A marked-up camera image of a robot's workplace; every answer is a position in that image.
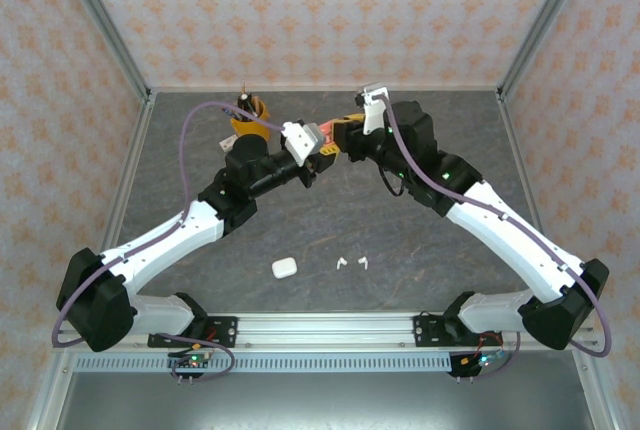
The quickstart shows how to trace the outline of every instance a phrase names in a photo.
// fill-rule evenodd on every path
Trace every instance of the orange object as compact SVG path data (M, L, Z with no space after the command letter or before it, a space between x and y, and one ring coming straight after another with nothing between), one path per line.
M269 120L269 117L271 115L269 115L267 106L264 104L262 100L260 100L258 97L253 97L251 99L251 104L253 105L253 108L256 109L256 112L258 113L258 118L260 118L261 120ZM260 125L257 122L254 122L254 121L241 122L240 120L236 120L235 118L232 118L231 126L235 130L236 135L238 135L239 137L241 137L242 135L253 134L253 135L260 135L266 141L269 141L269 135L270 135L269 129L264 125Z

